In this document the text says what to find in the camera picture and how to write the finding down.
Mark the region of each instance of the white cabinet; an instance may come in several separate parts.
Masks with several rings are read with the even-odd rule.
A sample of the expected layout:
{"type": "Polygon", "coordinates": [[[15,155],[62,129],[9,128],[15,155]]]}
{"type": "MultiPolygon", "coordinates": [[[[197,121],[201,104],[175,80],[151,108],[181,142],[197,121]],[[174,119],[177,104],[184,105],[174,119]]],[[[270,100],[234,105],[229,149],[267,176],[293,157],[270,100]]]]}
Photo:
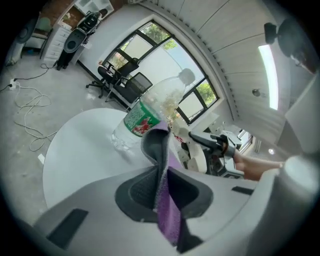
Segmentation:
{"type": "Polygon", "coordinates": [[[45,45],[43,56],[45,61],[55,62],[59,59],[65,45],[65,41],[71,31],[60,25],[55,25],[45,45]]]}
{"type": "Polygon", "coordinates": [[[103,18],[114,11],[110,0],[77,0],[74,6],[85,15],[88,12],[95,13],[99,12],[101,9],[107,9],[108,13],[103,18]]]}

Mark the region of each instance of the cable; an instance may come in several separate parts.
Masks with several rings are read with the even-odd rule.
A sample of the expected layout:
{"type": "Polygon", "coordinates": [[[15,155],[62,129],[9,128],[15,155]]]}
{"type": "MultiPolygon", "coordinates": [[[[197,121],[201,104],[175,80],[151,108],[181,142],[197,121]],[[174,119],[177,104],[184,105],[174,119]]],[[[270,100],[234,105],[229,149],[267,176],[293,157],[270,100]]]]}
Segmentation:
{"type": "Polygon", "coordinates": [[[4,87],[3,89],[1,89],[1,90],[0,90],[0,93],[1,93],[2,91],[4,91],[5,89],[7,89],[8,87],[12,87],[12,84],[8,84],[6,87],[4,87]]]}
{"type": "Polygon", "coordinates": [[[58,61],[56,61],[56,62],[53,64],[52,67],[48,67],[47,64],[42,63],[42,64],[40,65],[40,68],[46,69],[46,71],[45,71],[44,73],[42,73],[41,75],[38,75],[38,76],[35,76],[35,77],[30,77],[30,78],[15,78],[14,81],[16,81],[16,80],[30,80],[30,79],[39,78],[39,77],[45,75],[45,74],[48,72],[49,69],[53,69],[57,62],[58,62],[58,61]]]}
{"type": "Polygon", "coordinates": [[[21,86],[18,81],[14,81],[14,82],[13,82],[13,85],[19,87],[19,88],[18,88],[18,92],[17,92],[17,94],[15,95],[15,98],[14,98],[14,103],[15,103],[15,104],[17,105],[17,107],[19,107],[20,109],[29,107],[29,110],[24,114],[24,124],[18,123],[18,122],[16,122],[15,120],[13,120],[13,121],[14,121],[14,123],[15,123],[16,125],[24,127],[24,130],[25,130],[26,133],[28,133],[28,134],[30,134],[31,136],[35,137],[35,139],[30,143],[29,149],[30,149],[31,151],[33,151],[33,152],[38,151],[39,149],[42,148],[42,146],[45,144],[46,141],[44,141],[44,142],[43,142],[38,148],[36,148],[36,149],[33,149],[33,148],[32,148],[32,144],[33,144],[34,142],[36,142],[37,140],[40,140],[40,139],[48,139],[48,140],[51,142],[50,137],[51,137],[52,135],[55,135],[58,131],[55,131],[55,132],[51,133],[50,135],[44,135],[44,134],[43,134],[41,131],[39,131],[38,129],[32,128],[32,127],[30,127],[30,126],[27,125],[27,114],[28,114],[34,107],[46,107],[46,106],[51,105],[51,99],[49,98],[48,95],[42,94],[42,93],[41,93],[38,89],[36,89],[36,88],[33,88],[33,87],[23,87],[23,86],[21,86]],[[30,100],[30,101],[27,102],[26,104],[24,104],[24,105],[19,105],[19,104],[17,103],[17,97],[18,97],[21,89],[35,90],[36,92],[39,93],[39,95],[38,95],[38,96],[35,96],[32,100],[30,100]],[[48,104],[45,104],[45,105],[40,105],[40,104],[39,104],[39,102],[41,101],[41,99],[42,99],[43,97],[47,97],[47,98],[49,99],[49,103],[48,103],[48,104]],[[29,130],[35,131],[35,132],[39,133],[41,136],[39,136],[39,135],[37,135],[37,134],[34,134],[34,133],[31,133],[29,130]]]}

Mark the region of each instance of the white cable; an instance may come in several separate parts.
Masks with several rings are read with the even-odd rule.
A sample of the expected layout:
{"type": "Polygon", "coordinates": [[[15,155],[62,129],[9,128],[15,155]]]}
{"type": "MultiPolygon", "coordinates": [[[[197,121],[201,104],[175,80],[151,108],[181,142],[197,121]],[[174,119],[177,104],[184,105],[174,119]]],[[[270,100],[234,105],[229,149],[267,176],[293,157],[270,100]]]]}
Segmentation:
{"type": "Polygon", "coordinates": [[[30,143],[29,149],[30,149],[31,151],[33,151],[33,152],[38,151],[39,149],[42,148],[42,146],[45,144],[46,141],[44,141],[37,149],[32,149],[32,148],[31,148],[32,144],[33,144],[34,142],[36,142],[37,140],[40,140],[40,139],[48,139],[48,140],[51,142],[50,137],[51,137],[52,135],[55,135],[58,131],[55,131],[55,132],[51,133],[50,135],[44,135],[44,134],[43,134],[41,131],[39,131],[38,129],[32,128],[32,127],[30,127],[30,126],[27,126],[27,114],[28,114],[34,107],[46,107],[46,106],[51,105],[51,99],[49,98],[48,95],[42,94],[42,93],[41,93],[40,91],[38,91],[38,89],[36,89],[36,88],[33,88],[33,87],[23,87],[23,86],[21,86],[18,81],[14,81],[14,82],[12,83],[12,85],[18,87],[18,92],[17,92],[17,94],[15,95],[14,103],[15,103],[20,109],[28,108],[28,107],[29,107],[29,110],[24,114],[24,124],[18,123],[18,122],[16,122],[15,120],[13,120],[13,121],[14,121],[14,123],[15,123],[16,125],[24,127],[24,130],[25,130],[26,133],[28,133],[28,134],[30,134],[31,136],[35,137],[35,139],[30,143]],[[19,105],[19,104],[17,103],[17,97],[18,97],[21,89],[35,90],[37,93],[39,93],[39,95],[36,96],[36,97],[34,97],[34,98],[33,98],[32,100],[30,100],[28,103],[26,103],[26,104],[24,104],[24,105],[19,105]],[[48,98],[49,104],[46,104],[46,105],[40,105],[40,104],[39,104],[39,102],[41,101],[41,99],[42,99],[43,97],[47,97],[47,98],[48,98]],[[39,133],[41,136],[39,136],[39,135],[37,135],[37,134],[33,134],[33,133],[31,133],[29,130],[35,131],[35,132],[39,133]]]}

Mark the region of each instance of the concrete floor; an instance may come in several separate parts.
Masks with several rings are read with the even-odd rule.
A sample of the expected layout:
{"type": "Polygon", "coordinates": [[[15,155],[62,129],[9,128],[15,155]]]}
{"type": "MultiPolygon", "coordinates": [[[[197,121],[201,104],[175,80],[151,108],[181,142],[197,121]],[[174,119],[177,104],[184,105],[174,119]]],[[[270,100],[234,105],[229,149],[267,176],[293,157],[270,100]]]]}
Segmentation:
{"type": "MultiPolygon", "coordinates": [[[[4,68],[0,77],[0,89],[8,85],[12,78],[30,78],[42,74],[46,70],[40,68],[41,63],[43,61],[38,56],[23,56],[16,65],[4,68]]],[[[105,103],[106,96],[99,99],[98,88],[86,89],[85,85],[92,80],[79,65],[72,64],[66,70],[57,71],[52,68],[36,79],[19,80],[21,86],[37,88],[52,101],[49,106],[33,108],[27,116],[27,123],[49,135],[80,112],[94,108],[124,110],[117,102],[105,103]]],[[[42,184],[43,164],[38,156],[46,156],[50,141],[46,140],[38,151],[30,151],[29,144],[34,138],[27,134],[23,127],[14,123],[14,120],[23,123],[24,114],[28,111],[27,107],[20,110],[15,105],[17,91],[18,89],[7,88],[0,92],[1,188],[6,194],[12,212],[32,225],[47,209],[42,184]]],[[[36,95],[33,90],[23,89],[17,102],[20,105],[26,104],[36,95]]],[[[48,102],[46,98],[42,100],[42,104],[48,102]]],[[[36,142],[33,147],[39,146],[42,142],[36,142]]]]}

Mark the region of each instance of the human hand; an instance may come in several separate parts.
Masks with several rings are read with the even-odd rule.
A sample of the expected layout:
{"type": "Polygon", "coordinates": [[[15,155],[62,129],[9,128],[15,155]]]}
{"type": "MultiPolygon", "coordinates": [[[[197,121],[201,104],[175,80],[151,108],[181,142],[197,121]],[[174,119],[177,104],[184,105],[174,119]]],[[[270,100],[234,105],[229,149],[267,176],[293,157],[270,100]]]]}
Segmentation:
{"type": "Polygon", "coordinates": [[[243,155],[238,150],[235,150],[233,160],[235,163],[235,169],[237,169],[238,171],[244,172],[246,169],[246,165],[244,162],[243,155]]]}

